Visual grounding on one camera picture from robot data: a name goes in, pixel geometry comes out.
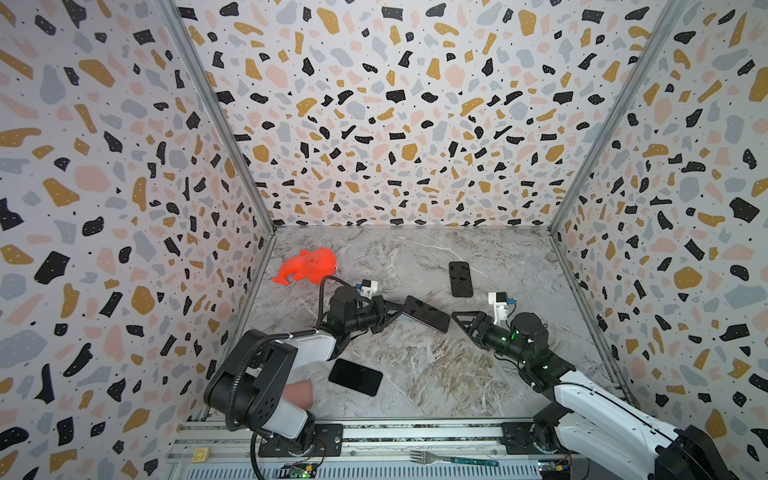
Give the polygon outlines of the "pink phone case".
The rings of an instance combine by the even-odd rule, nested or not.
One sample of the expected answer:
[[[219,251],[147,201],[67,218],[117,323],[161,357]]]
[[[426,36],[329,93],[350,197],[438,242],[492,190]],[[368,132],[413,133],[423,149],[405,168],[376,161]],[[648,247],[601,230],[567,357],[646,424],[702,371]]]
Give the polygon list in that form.
[[[282,397],[299,408],[309,410],[314,403],[314,393],[311,381],[301,380],[286,385]]]

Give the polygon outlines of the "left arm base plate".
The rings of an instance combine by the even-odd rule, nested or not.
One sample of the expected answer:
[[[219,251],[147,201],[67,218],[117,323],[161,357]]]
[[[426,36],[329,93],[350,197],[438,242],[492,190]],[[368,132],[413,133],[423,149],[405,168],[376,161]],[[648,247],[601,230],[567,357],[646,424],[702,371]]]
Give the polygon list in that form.
[[[341,423],[306,425],[295,439],[271,434],[261,440],[260,458],[296,458],[319,456],[339,457],[342,450],[344,426]]]

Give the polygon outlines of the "black phone case camera cutout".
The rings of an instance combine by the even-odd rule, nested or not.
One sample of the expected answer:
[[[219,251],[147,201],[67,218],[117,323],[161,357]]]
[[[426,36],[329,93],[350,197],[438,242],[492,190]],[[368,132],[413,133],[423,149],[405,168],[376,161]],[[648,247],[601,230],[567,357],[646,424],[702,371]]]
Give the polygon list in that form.
[[[451,294],[456,298],[474,295],[470,265],[466,261],[452,261],[448,266]]]

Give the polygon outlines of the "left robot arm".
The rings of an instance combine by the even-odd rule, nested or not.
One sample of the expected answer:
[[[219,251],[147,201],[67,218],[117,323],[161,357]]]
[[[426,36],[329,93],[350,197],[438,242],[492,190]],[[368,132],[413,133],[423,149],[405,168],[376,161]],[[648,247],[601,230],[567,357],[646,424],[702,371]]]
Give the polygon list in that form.
[[[307,330],[244,333],[209,381],[204,402],[224,415],[230,431],[248,429],[279,437],[304,450],[315,437],[315,416],[283,398],[295,368],[334,360],[357,334],[381,332],[405,305],[343,284],[319,302],[315,327]]]

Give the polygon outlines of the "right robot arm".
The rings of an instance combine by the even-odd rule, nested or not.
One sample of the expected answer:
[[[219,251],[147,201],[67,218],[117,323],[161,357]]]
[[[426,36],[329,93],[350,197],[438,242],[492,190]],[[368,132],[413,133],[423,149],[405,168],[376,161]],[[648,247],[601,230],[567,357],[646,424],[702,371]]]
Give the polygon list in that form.
[[[539,450],[574,451],[621,479],[734,478],[705,431],[642,412],[558,356],[536,314],[519,313],[504,324],[480,311],[452,318],[476,346],[511,361],[549,399],[531,430]]]

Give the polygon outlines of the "black phone case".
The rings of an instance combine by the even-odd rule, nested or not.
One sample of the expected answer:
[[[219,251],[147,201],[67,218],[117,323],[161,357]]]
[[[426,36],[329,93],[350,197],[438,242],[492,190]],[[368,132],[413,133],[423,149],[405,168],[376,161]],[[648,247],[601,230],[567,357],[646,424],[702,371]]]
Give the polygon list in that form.
[[[403,313],[443,334],[448,332],[451,324],[451,317],[447,313],[413,296],[406,298]]]

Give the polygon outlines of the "left circuit board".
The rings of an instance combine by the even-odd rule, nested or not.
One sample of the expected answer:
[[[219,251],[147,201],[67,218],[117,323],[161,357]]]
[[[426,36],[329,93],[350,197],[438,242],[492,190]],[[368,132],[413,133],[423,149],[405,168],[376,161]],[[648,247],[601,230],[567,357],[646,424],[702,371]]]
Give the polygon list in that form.
[[[278,472],[278,479],[315,479],[318,467],[314,463],[285,464]]]

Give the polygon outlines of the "red plush toy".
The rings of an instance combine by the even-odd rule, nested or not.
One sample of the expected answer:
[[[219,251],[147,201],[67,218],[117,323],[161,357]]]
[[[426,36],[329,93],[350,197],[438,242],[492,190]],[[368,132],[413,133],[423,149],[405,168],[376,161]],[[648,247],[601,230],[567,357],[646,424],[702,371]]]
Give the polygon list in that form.
[[[313,251],[301,250],[297,256],[284,261],[278,269],[272,282],[281,285],[290,285],[291,282],[308,280],[319,285],[326,276],[333,276],[336,272],[337,259],[328,248],[318,248]]]

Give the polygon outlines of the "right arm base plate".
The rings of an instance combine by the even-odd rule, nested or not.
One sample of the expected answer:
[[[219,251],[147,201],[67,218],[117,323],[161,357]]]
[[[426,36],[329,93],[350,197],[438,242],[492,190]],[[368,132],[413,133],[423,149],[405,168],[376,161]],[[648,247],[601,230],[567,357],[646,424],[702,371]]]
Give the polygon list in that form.
[[[532,421],[503,422],[500,443],[508,455],[563,454],[566,452],[553,429]]]

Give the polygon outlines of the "yellow sticker tag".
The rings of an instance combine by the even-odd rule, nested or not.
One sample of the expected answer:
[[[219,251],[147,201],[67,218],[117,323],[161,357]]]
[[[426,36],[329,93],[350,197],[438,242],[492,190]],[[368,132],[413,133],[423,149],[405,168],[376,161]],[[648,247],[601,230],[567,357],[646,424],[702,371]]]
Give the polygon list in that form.
[[[208,461],[209,456],[210,456],[209,447],[199,447],[194,450],[191,462],[193,464],[204,463]]]

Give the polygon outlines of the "circuit board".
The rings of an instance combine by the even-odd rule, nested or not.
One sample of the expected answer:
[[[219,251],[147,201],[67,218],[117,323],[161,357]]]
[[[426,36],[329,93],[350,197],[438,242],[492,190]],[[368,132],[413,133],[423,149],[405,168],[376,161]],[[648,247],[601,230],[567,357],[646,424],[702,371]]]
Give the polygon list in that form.
[[[542,480],[570,480],[571,468],[566,461],[545,461],[537,463]]]
[[[285,464],[278,472],[278,479],[315,479],[318,467],[314,463]]]

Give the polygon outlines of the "aluminium rail frame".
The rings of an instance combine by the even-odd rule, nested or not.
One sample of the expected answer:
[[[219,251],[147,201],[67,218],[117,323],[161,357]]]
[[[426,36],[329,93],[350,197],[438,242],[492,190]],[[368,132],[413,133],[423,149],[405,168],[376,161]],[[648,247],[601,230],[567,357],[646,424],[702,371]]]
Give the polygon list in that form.
[[[563,454],[508,455],[499,439],[507,419],[325,419],[344,426],[339,457],[260,458],[262,439],[247,430],[230,432],[221,422],[189,422],[171,447],[163,479],[278,479],[285,464],[314,463],[315,479],[541,479],[537,463],[566,461],[571,479],[621,479],[586,456]],[[193,452],[209,447],[207,462],[193,464]],[[410,461],[411,451],[497,460],[498,468]]]

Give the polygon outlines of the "right circuit board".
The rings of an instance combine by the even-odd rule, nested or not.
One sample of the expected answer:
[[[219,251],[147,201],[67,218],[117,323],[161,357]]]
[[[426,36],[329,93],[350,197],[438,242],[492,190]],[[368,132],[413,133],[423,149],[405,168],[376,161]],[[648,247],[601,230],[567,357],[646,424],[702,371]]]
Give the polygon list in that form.
[[[542,480],[570,480],[571,468],[566,461],[545,461],[537,463]]]

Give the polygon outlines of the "black phone left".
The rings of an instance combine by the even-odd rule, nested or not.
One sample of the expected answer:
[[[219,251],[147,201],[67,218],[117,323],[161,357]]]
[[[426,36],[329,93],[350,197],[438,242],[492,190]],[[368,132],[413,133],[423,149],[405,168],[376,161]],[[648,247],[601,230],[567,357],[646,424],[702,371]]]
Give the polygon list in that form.
[[[335,361],[328,377],[333,384],[370,397],[377,395],[382,379],[380,371],[341,358]]]

